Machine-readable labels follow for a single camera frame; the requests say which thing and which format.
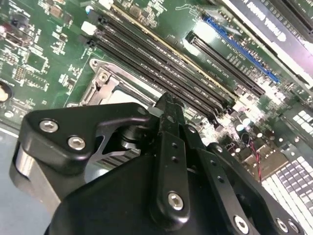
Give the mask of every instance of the ram slot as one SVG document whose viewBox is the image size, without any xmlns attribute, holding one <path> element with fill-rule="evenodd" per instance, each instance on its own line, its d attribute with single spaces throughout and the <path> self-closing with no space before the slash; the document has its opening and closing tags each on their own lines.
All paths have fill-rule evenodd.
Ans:
<svg viewBox="0 0 313 235">
<path fill-rule="evenodd" d="M 231 63 L 225 60 L 217 51 L 215 51 L 212 47 L 210 47 L 203 40 L 201 40 L 196 34 L 189 34 L 187 37 L 187 41 L 196 49 L 198 49 L 201 53 L 203 53 L 210 61 L 214 62 L 214 64 L 219 65 L 219 67 L 221 67 L 224 71 L 227 71 L 229 74 L 231 74 L 238 84 L 245 87 L 252 94 L 257 97 L 265 94 L 265 91 L 260 88 L 257 83 L 252 81 L 243 72 L 241 72 Z"/>
<path fill-rule="evenodd" d="M 138 49 L 148 52 L 154 58 L 158 59 L 163 64 L 166 64 L 166 66 L 171 69 L 173 74 L 184 77 L 193 83 L 194 87 L 197 86 L 196 92 L 205 94 L 206 98 L 210 99 L 220 108 L 225 108 L 229 103 L 233 103 L 234 100 L 230 98 L 228 94 L 192 69 L 189 64 L 182 61 L 174 53 L 171 53 L 167 48 L 164 48 L 162 44 L 156 42 L 155 40 L 151 41 L 149 39 L 145 39 L 148 36 L 139 32 L 139 34 L 143 34 L 143 37 L 141 37 L 139 34 L 131 31 L 129 27 L 127 27 L 127 24 L 121 24 L 115 19 L 100 16 L 94 11 L 89 14 L 90 19 L 94 19 L 96 16 L 101 18 L 98 23 L 103 27 L 99 27 L 100 30 L 110 28 L 110 33 L 113 31 L 122 35 L 127 40 L 134 42 L 138 45 Z"/>
<path fill-rule="evenodd" d="M 97 47 L 112 58 L 125 63 L 125 65 L 136 70 L 136 73 L 140 77 L 146 79 L 150 84 L 156 84 L 166 92 L 174 94 L 183 100 L 189 107 L 199 112 L 199 114 L 208 118 L 214 118 L 215 115 L 213 110 L 207 109 L 205 106 L 198 104 L 191 94 L 176 87 L 170 80 L 165 79 L 157 71 L 150 68 L 145 62 L 133 59 L 132 55 L 128 54 L 128 52 L 115 45 L 113 42 L 106 39 L 103 39 L 102 41 L 98 39 L 88 39 L 84 36 L 80 36 L 80 40 L 89 47 Z"/>
<path fill-rule="evenodd" d="M 271 0 L 270 3 L 297 30 L 304 39 L 313 43 L 313 21 L 292 0 Z"/>
<path fill-rule="evenodd" d="M 186 80 L 184 77 L 177 76 L 177 74 L 171 71 L 170 68 L 166 68 L 159 60 L 154 58 L 152 55 L 143 50 L 135 48 L 133 45 L 126 42 L 121 37 L 116 37 L 115 35 L 105 33 L 104 35 L 102 35 L 102 38 L 105 38 L 110 42 L 114 42 L 114 44 L 122 48 L 123 51 L 127 51 L 130 55 L 133 55 L 136 60 L 140 61 L 141 63 L 145 63 L 152 70 L 157 71 L 160 76 L 171 81 L 175 86 L 179 87 L 181 91 L 185 91 L 193 96 L 194 101 L 197 102 L 199 105 L 204 105 L 208 110 L 210 110 L 211 112 L 213 111 L 217 115 L 222 111 L 210 99 L 207 99 L 207 97 L 197 92 L 196 86 L 190 84 L 189 81 Z"/>
</svg>

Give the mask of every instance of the expansion slot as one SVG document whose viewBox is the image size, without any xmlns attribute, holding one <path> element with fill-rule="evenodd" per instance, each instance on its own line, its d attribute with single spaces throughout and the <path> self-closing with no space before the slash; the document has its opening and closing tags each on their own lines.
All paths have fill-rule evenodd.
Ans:
<svg viewBox="0 0 313 235">
<path fill-rule="evenodd" d="M 265 94 L 265 91 L 254 81 L 247 77 L 243 72 L 234 67 L 230 62 L 225 60 L 217 51 L 201 40 L 196 34 L 191 33 L 187 36 L 187 41 L 206 55 L 212 63 L 219 65 L 224 71 L 227 71 L 237 81 L 238 84 L 245 87 L 248 91 L 257 97 Z"/>
<path fill-rule="evenodd" d="M 272 74 L 270 71 L 266 70 L 258 61 L 256 61 L 252 55 L 250 55 L 241 45 L 239 45 L 233 39 L 230 39 L 227 33 L 217 24 L 211 17 L 204 16 L 203 20 L 207 22 L 210 26 L 212 26 L 215 31 L 230 45 L 232 45 L 239 53 L 241 53 L 245 58 L 247 58 L 255 67 L 257 67 L 260 71 L 262 71 L 265 75 L 267 75 L 274 82 L 278 83 L 279 79 Z"/>
<path fill-rule="evenodd" d="M 210 82 L 221 88 L 226 94 L 228 94 L 231 98 L 234 100 L 238 100 L 238 96 L 234 94 L 233 92 L 230 92 L 228 89 L 226 89 L 224 86 L 222 86 L 220 83 L 218 83 L 216 80 L 214 80 L 210 75 L 208 75 L 203 69 L 201 69 L 199 66 L 197 66 L 194 62 L 192 62 L 188 57 L 181 54 L 177 50 L 175 50 L 173 47 L 171 47 L 168 43 L 166 43 L 164 40 L 162 40 L 159 36 L 154 34 L 152 31 L 148 30 L 146 27 L 141 25 L 138 21 L 134 20 L 132 17 L 127 15 L 123 10 L 119 9 L 116 5 L 112 5 L 112 9 L 120 16 L 122 16 L 127 21 L 131 22 L 134 26 L 139 28 L 140 30 L 143 30 L 148 36 L 150 36 L 153 40 L 159 42 L 162 44 L 166 50 L 173 52 L 174 54 L 178 55 L 180 59 L 182 59 L 186 64 L 189 64 L 193 67 L 196 71 L 201 73 L 206 79 L 208 79 Z"/>
<path fill-rule="evenodd" d="M 281 15 L 299 32 L 303 38 L 313 43 L 313 21 L 304 14 L 292 0 L 271 0 Z"/>
<path fill-rule="evenodd" d="M 80 40 L 89 47 L 98 47 L 99 49 L 110 55 L 112 58 L 118 59 L 126 65 L 130 66 L 131 68 L 136 69 L 138 75 L 140 75 L 144 79 L 147 79 L 149 83 L 156 84 L 165 91 L 174 94 L 175 96 L 183 100 L 188 106 L 195 109 L 197 112 L 204 115 L 205 117 L 214 118 L 214 111 L 199 104 L 192 94 L 189 94 L 184 90 L 176 87 L 170 80 L 167 80 L 157 71 L 147 66 L 145 62 L 139 63 L 138 61 L 134 60 L 131 55 L 129 55 L 122 49 L 118 49 L 117 46 L 114 45 L 112 42 L 105 39 L 102 41 L 97 39 L 88 39 L 83 36 L 80 37 Z"/>
<path fill-rule="evenodd" d="M 313 55 L 261 0 L 221 0 L 296 74 L 313 76 Z"/>
</svg>

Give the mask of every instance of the black plastic bracket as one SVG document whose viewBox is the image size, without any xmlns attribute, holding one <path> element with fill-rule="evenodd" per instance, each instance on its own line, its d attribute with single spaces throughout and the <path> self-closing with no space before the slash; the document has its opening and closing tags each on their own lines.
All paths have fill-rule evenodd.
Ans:
<svg viewBox="0 0 313 235">
<path fill-rule="evenodd" d="M 231 180 L 231 185 L 249 221 L 253 221 L 253 228 L 260 234 L 304 234 L 290 226 L 291 221 L 298 228 L 301 226 L 270 196 L 266 190 L 255 181 L 249 173 L 236 161 L 226 149 L 217 143 L 211 143 L 207 151 L 213 153 L 223 167 L 225 177 Z"/>
<path fill-rule="evenodd" d="M 224 234 L 242 234 L 242 231 L 246 231 L 244 234 L 259 234 L 247 219 L 219 159 L 205 150 L 199 133 L 192 126 L 184 126 L 184 133 L 188 155 L 197 158 L 194 164 L 206 175 L 220 208 L 223 220 L 221 231 L 224 230 Z M 243 224 L 236 223 L 237 218 L 243 221 Z"/>
<path fill-rule="evenodd" d="M 156 141 L 154 188 L 150 212 L 153 220 L 167 231 L 180 229 L 189 219 L 190 202 L 185 144 L 179 138 L 179 105 L 165 94 L 156 104 L 164 111 Z"/>
<path fill-rule="evenodd" d="M 95 152 L 95 138 L 104 136 L 105 146 L 114 131 L 122 126 L 144 125 L 151 115 L 136 103 L 109 104 L 68 109 L 34 111 L 22 122 L 19 142 L 33 158 L 62 174 L 79 174 Z M 52 120 L 58 130 L 48 133 L 40 129 L 43 120 Z M 70 137 L 80 137 L 86 146 L 75 150 Z"/>
</svg>

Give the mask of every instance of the white connector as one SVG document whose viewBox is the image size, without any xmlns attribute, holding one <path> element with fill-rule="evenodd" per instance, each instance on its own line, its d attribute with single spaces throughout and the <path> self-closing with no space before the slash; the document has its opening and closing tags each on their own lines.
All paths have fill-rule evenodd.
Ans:
<svg viewBox="0 0 313 235">
<path fill-rule="evenodd" d="M 92 36 L 95 31 L 97 30 L 97 27 L 87 21 L 85 21 L 81 27 L 81 30 L 87 33 L 88 35 Z"/>
<path fill-rule="evenodd" d="M 110 10 L 113 0 L 99 0 L 99 3 L 103 5 L 106 9 Z"/>
</svg>

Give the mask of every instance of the capacitor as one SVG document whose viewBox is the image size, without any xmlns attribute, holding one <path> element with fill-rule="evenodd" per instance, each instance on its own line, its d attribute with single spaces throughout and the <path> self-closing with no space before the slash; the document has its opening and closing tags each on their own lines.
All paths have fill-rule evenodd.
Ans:
<svg viewBox="0 0 313 235">
<path fill-rule="evenodd" d="M 12 95 L 13 92 L 11 88 L 7 84 L 0 82 L 0 103 L 6 102 L 12 97 Z"/>
<path fill-rule="evenodd" d="M 11 16 L 11 24 L 19 30 L 25 30 L 28 27 L 29 18 L 20 13 Z"/>
<path fill-rule="evenodd" d="M 244 127 L 249 126 L 251 123 L 250 118 L 248 118 L 247 115 L 245 115 L 245 114 L 241 114 L 239 116 L 239 120 L 241 121 L 241 123 L 243 124 Z"/>
<path fill-rule="evenodd" d="M 236 131 L 242 131 L 245 128 L 244 125 L 241 123 L 241 121 L 238 119 L 234 121 L 234 127 Z"/>
<path fill-rule="evenodd" d="M 257 127 L 255 124 L 252 124 L 251 129 L 257 138 L 261 138 L 263 136 L 263 133 L 261 132 L 260 128 Z"/>
<path fill-rule="evenodd" d="M 274 134 L 274 131 L 271 131 L 271 130 L 269 130 L 269 129 L 267 129 L 267 130 L 265 130 L 265 136 L 269 139 L 269 140 L 271 140 L 271 141 L 273 141 L 273 140 L 275 140 L 275 134 Z"/>
<path fill-rule="evenodd" d="M 251 136 L 249 135 L 248 131 L 246 131 L 246 129 L 243 129 L 242 131 L 237 132 L 237 134 L 243 143 L 245 144 L 250 143 Z"/>
</svg>

